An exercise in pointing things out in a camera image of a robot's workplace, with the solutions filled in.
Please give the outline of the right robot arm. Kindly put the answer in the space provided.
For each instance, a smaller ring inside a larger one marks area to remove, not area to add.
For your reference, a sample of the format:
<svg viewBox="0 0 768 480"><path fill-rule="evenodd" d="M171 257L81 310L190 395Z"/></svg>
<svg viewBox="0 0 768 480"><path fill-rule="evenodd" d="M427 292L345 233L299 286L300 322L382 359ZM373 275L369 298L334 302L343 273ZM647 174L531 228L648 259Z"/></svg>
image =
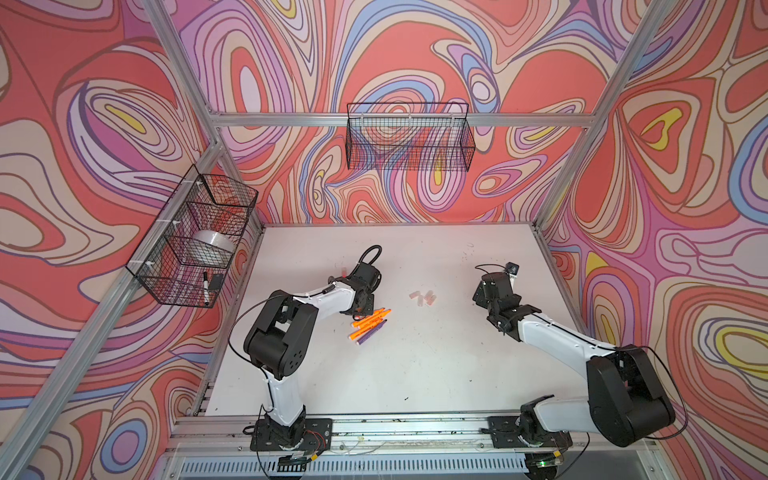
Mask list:
<svg viewBox="0 0 768 480"><path fill-rule="evenodd" d="M514 292L516 266L490 272L484 267L473 294L487 321L501 334L535 347L577 373L582 397L544 395L520 407L512 431L524 444L540 446L555 434L597 433L627 447L638 440L663 441L658 431L672 426L676 411L643 347L615 346L557 323Z"/></svg>

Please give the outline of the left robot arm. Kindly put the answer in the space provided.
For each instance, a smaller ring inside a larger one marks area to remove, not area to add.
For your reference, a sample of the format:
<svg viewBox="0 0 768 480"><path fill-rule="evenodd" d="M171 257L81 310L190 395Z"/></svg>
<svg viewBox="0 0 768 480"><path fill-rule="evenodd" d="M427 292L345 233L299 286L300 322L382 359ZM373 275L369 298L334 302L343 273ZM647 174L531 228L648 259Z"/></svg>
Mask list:
<svg viewBox="0 0 768 480"><path fill-rule="evenodd" d="M382 274L360 261L347 276L304 294L274 291L243 342L248 361L265 376L268 403L253 429L254 449L306 448L316 435L308 431L306 406L293 375L306 359L318 321L336 314L371 314Z"/></svg>

